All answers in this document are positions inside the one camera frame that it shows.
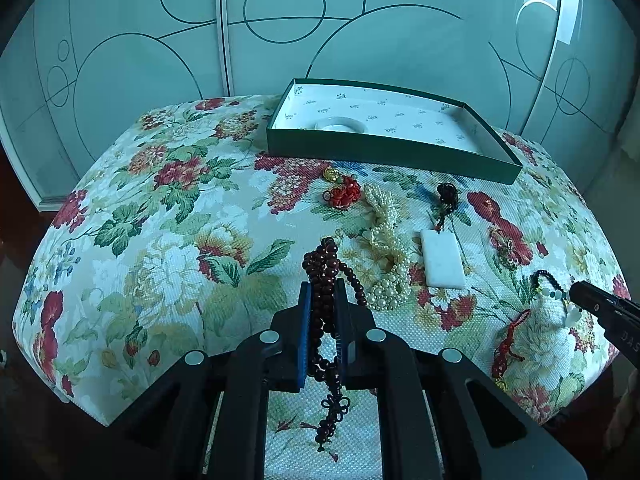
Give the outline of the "frosted glass wardrobe doors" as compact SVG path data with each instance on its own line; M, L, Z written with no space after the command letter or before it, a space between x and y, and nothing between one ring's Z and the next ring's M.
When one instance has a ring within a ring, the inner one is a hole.
M639 36L614 0L13 0L1 146L55 210L148 110L297 77L463 101L585 191L634 98Z

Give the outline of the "red knot gold charm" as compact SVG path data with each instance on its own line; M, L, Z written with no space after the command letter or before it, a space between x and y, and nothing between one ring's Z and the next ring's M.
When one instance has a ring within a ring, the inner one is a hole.
M353 176L328 167L323 171L322 177L331 185L322 193L322 200L333 209L347 210L360 200L361 186Z

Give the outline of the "green shallow gift box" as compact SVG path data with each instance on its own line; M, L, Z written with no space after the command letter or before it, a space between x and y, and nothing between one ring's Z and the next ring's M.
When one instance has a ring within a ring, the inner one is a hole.
M366 133L314 130L318 120L359 120ZM266 128L271 156L366 162L512 184L523 165L465 102L362 81L294 79Z

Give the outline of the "white jade bangle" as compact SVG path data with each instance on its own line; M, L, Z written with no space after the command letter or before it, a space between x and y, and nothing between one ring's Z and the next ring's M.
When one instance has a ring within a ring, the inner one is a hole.
M367 127L365 124L354 118L332 116L318 120L318 122L314 124L314 130L344 133L366 133Z

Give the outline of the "white jade rectangular pendant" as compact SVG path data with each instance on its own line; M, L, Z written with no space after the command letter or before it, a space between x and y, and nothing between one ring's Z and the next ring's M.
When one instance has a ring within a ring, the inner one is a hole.
M425 283L428 287L464 289L460 246L454 233L445 229L447 218L458 209L458 191L451 183L441 183L437 196L434 226L421 232Z

